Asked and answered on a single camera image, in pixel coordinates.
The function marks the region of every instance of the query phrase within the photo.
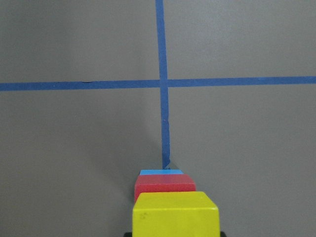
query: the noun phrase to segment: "gray floor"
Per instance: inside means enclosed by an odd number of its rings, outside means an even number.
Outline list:
[[[155,2],[0,4],[0,82],[158,79]],[[165,1],[171,79],[316,76],[316,1]],[[316,85],[169,89],[171,159],[229,237],[314,236]],[[159,89],[0,93],[0,235],[121,237]]]

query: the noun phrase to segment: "red block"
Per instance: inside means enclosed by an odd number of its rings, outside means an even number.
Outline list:
[[[196,191],[196,184],[187,174],[139,175],[135,183],[134,201],[141,193]]]

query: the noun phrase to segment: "wooden block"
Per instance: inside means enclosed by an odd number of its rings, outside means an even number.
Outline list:
[[[151,174],[183,174],[180,169],[143,169],[139,175],[151,175]]]
[[[195,191],[196,184],[187,174],[139,175],[134,189],[134,201],[141,193]]]
[[[142,193],[133,237],[219,237],[219,211],[204,192]]]

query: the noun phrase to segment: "yellow wooden block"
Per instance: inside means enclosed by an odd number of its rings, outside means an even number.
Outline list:
[[[133,237],[219,237],[217,206],[204,192],[142,193]]]

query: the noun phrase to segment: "painter's tape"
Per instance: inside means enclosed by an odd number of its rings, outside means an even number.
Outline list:
[[[0,83],[0,91],[19,90],[88,90],[160,87],[159,80],[65,81]]]
[[[159,79],[160,79],[160,107],[161,107],[161,144],[162,168],[170,163],[170,134],[169,134],[169,101],[168,101],[168,72],[166,39],[164,30],[163,0],[156,0],[156,19],[158,36]]]
[[[269,77],[269,78],[217,78],[217,79],[170,79],[169,87],[227,86],[227,85],[279,85],[315,84],[316,77]]]

